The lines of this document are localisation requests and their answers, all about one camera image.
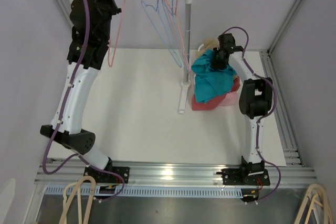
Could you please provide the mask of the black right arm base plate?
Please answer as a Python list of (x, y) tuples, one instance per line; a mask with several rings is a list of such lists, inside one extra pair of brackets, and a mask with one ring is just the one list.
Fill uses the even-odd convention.
[(270, 186), (269, 173), (265, 169), (262, 173), (243, 175), (239, 168), (224, 168), (216, 172), (223, 180), (223, 185), (230, 186), (257, 186), (261, 182), (263, 186)]

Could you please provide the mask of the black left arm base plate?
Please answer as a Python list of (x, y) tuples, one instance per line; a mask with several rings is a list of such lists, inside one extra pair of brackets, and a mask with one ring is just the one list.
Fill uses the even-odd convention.
[(130, 167), (127, 166), (115, 166), (113, 161), (109, 159), (104, 172), (100, 172), (91, 166), (85, 168), (85, 176), (93, 177), (97, 183), (112, 183), (112, 184), (122, 184), (122, 180), (125, 184), (128, 183), (130, 175)]

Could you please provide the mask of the tan t-shirt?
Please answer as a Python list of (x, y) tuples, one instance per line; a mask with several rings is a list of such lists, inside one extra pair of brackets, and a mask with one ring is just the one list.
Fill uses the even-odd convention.
[(203, 81), (208, 81), (209, 83), (215, 83), (215, 82), (224, 82), (224, 81), (229, 81), (230, 78), (233, 79), (235, 77), (239, 77), (235, 70), (231, 68), (230, 66), (227, 66), (226, 69), (224, 70), (214, 70), (211, 67), (211, 62), (212, 58), (214, 56), (213, 48), (218, 48), (219, 47), (219, 42), (216, 38), (209, 38), (204, 41), (204, 47), (205, 50), (209, 51), (208, 56), (210, 59), (210, 65), (208, 72), (204, 74), (204, 77), (200, 77), (200, 74), (198, 75), (197, 79), (200, 81), (201, 79)]

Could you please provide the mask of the white perforated plastic basket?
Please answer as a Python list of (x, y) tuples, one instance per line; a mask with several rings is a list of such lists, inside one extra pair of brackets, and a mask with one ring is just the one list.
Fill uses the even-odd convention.
[(201, 44), (195, 53), (194, 60), (192, 62), (193, 83), (196, 84), (196, 78), (200, 74), (200, 77), (204, 77), (204, 74), (208, 72), (210, 59), (207, 55), (209, 51), (205, 50), (204, 44)]

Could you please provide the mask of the beige wooden hangers right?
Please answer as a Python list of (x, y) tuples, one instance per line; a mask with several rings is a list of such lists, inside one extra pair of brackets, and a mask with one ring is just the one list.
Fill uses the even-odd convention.
[(321, 185), (308, 187), (294, 223), (334, 223), (327, 192)]

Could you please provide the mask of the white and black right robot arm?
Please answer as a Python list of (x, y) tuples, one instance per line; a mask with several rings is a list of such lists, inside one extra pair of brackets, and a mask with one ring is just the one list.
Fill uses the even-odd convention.
[(223, 70), (232, 67), (243, 83), (239, 97), (239, 110), (246, 123), (245, 151), (237, 168), (224, 168), (221, 174), (224, 185), (257, 186), (261, 181), (269, 185), (268, 171), (261, 157), (264, 118), (272, 107), (272, 80), (260, 77), (245, 59), (245, 49), (236, 45), (231, 33), (218, 37), (219, 47), (214, 48), (212, 67)]

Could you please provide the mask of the aluminium mounting rail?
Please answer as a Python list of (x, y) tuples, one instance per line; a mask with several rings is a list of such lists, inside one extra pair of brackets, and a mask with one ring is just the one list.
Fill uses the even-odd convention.
[[(128, 185), (166, 187), (213, 187), (222, 184), (217, 172), (227, 168), (224, 165), (165, 164), (141, 162), (115, 162), (115, 166), (129, 167)], [(85, 164), (70, 161), (57, 173), (47, 175), (40, 167), (35, 176), (37, 184), (64, 184), (79, 179), (85, 171)], [(281, 167), (281, 188), (301, 188), (318, 182), (313, 168), (301, 166)]]

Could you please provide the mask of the pink t-shirt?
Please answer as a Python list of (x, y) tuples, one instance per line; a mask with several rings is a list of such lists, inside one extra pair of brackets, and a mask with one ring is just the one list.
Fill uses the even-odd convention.
[(221, 101), (219, 106), (232, 106), (238, 103), (239, 95), (237, 92), (227, 93), (225, 98)]

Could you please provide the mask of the teal t-shirt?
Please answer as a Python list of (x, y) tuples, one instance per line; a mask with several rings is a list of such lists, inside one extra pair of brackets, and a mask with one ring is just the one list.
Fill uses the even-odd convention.
[(224, 70), (212, 68), (213, 50), (206, 50), (191, 66), (195, 74), (195, 99), (207, 103), (217, 96), (231, 92), (236, 71), (228, 65)]

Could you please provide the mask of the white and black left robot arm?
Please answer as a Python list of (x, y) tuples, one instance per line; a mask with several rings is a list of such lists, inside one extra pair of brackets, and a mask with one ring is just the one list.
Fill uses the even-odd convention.
[(102, 183), (112, 179), (111, 159), (96, 146), (95, 134), (82, 128), (82, 117), (108, 51), (112, 17), (119, 13), (114, 0), (73, 0), (66, 84), (54, 118), (40, 128), (51, 143), (73, 151), (95, 167), (94, 175)]

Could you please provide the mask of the coral red t-shirt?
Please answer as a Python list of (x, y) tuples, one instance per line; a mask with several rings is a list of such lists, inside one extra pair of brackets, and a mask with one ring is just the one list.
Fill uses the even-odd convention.
[[(232, 86), (231, 92), (237, 92), (240, 88), (240, 78), (234, 78), (234, 84)], [(193, 111), (210, 111), (219, 106), (221, 101), (225, 98), (226, 94), (216, 96), (215, 98), (211, 99), (207, 103), (204, 102), (197, 102), (196, 96), (193, 95), (191, 99), (191, 107)]]

